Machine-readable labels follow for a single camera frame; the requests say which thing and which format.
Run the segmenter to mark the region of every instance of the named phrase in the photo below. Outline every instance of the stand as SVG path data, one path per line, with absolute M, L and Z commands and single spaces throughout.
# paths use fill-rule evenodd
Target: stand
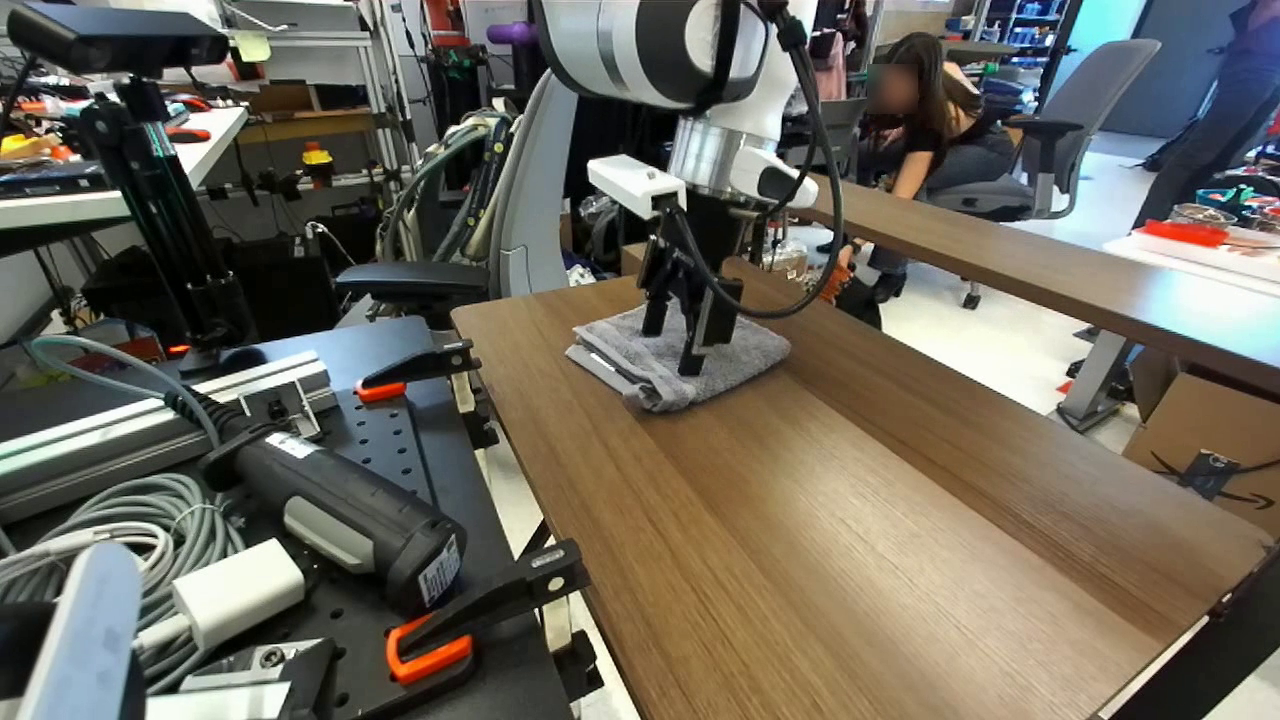
M 83 143 L 121 190 L 160 283 L 181 314 L 192 355 L 186 374 L 214 359 L 218 347 L 251 342 L 251 314 L 237 272 L 218 260 L 192 180 L 162 135 L 162 96 L 151 80 L 133 75 L 116 87 L 125 108 L 95 96 L 83 121 Z

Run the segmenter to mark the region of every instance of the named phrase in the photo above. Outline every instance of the orange handle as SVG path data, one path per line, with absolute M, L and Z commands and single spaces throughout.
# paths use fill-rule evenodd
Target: orange handle
M 371 386 L 371 390 L 357 390 L 357 401 L 363 407 L 378 407 L 378 405 L 399 405 L 408 386 Z
M 404 640 L 408 633 L 417 633 L 421 626 L 423 626 L 423 619 L 395 626 L 395 630 L 389 633 L 389 640 L 382 640 L 389 675 L 392 675 L 399 690 L 423 683 L 423 679 L 433 679 L 433 675 L 440 675 L 440 671 L 453 671 L 453 669 L 459 669 L 459 665 L 469 665 L 469 659 L 474 656 L 474 640 L 473 640 L 473 635 L 456 635 L 456 640 L 446 640 L 446 644 L 435 644 L 435 647 L 423 653 L 423 656 L 404 659 L 404 656 L 399 656 L 399 640 Z

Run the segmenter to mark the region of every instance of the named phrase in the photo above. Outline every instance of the gray cable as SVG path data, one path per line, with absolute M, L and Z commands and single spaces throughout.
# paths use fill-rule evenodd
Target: gray cable
M 218 500 L 209 500 L 209 491 L 181 474 L 160 474 L 143 479 L 125 479 L 93 500 L 83 500 L 64 525 L 55 525 L 42 540 L 69 536 L 78 529 L 101 529 L 101 525 L 160 525 L 171 536 L 171 564 L 162 564 L 154 576 L 143 585 L 143 609 L 138 609 L 138 630 L 151 630 L 169 618 L 176 618 L 171 601 L 171 582 L 214 564 L 223 556 L 237 556 L 244 547 L 239 533 L 223 521 Z M 69 564 L 35 567 L 8 587 L 0 587 L 4 601 L 52 601 L 61 592 Z M 151 691 L 176 690 L 199 659 L 202 653 L 192 644 L 192 635 L 181 635 L 171 644 L 160 644 L 154 653 L 138 656 L 143 675 Z
M 113 380 L 113 376 L 101 376 L 101 374 L 88 374 L 88 369 L 77 369 L 77 366 L 61 359 L 61 355 L 47 355 L 47 347 L 78 347 L 78 354 L 113 355 L 116 366 L 126 366 L 126 369 L 151 376 L 154 386 L 162 386 L 169 391 L 176 391 L 192 407 L 192 418 L 202 430 L 209 446 L 212 448 L 218 446 L 209 407 L 192 396 L 186 386 L 162 376 L 160 369 L 151 369 L 151 366 L 113 347 L 113 343 L 88 342 L 88 335 L 35 335 L 26 347 L 47 369 L 61 369 L 61 374 L 78 376 L 88 386 L 121 390 L 121 391 L 133 391 L 133 396 L 162 396 L 162 391 L 138 390 L 138 386 L 125 386 L 125 380 Z

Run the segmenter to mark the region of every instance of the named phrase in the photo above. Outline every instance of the black cable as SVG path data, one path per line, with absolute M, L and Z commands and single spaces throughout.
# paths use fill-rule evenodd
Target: black cable
M 799 92 L 802 92 L 802 106 L 809 106 L 809 126 L 813 126 L 813 135 L 815 143 L 825 147 L 825 157 L 832 157 L 832 139 L 829 139 L 829 126 L 821 116 L 821 106 L 815 106 L 815 87 L 813 87 L 813 63 L 809 63 L 809 52 L 797 48 L 788 52 L 792 55 L 792 70 L 797 70 L 797 80 L 799 80 Z M 836 264 L 838 264 L 838 250 L 843 250 L 843 197 L 838 197 L 838 175 L 836 175 L 836 166 L 829 168 L 829 185 L 832 185 L 832 253 L 829 253 L 829 264 L 825 264 L 825 276 L 788 310 L 748 310 L 738 304 L 734 295 L 727 295 L 727 289 L 721 283 L 721 276 L 708 268 L 708 258 L 696 250 L 696 233 L 689 229 L 689 215 L 674 209 L 671 221 L 674 221 L 674 236 L 684 242 L 684 253 L 692 258 L 696 272 L 708 280 L 708 289 L 714 293 L 721 304 L 727 304 L 730 314 L 738 317 L 750 317 L 750 319 L 783 319 L 783 317 L 797 317 L 802 314 L 813 301 L 821 301 L 821 293 L 829 289 Z
M 1280 456 L 1264 462 L 1264 463 L 1234 470 L 1234 475 L 1252 475 L 1252 474 L 1267 474 L 1267 470 L 1280 470 Z
M 13 108 L 14 108 L 14 96 L 26 87 L 26 75 L 35 71 L 35 55 L 30 52 L 23 52 L 23 63 L 14 70 L 14 75 L 13 75 L 13 85 L 8 85 L 8 92 L 4 92 L 4 116 L 0 116 L 0 128 L 8 133 L 20 133 L 14 126 L 13 126 Z

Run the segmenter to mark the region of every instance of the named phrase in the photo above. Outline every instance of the shelf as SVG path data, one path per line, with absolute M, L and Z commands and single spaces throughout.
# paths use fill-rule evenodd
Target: shelf
M 291 113 L 251 116 L 239 143 L 320 139 L 320 135 L 363 135 L 377 128 L 371 113 Z

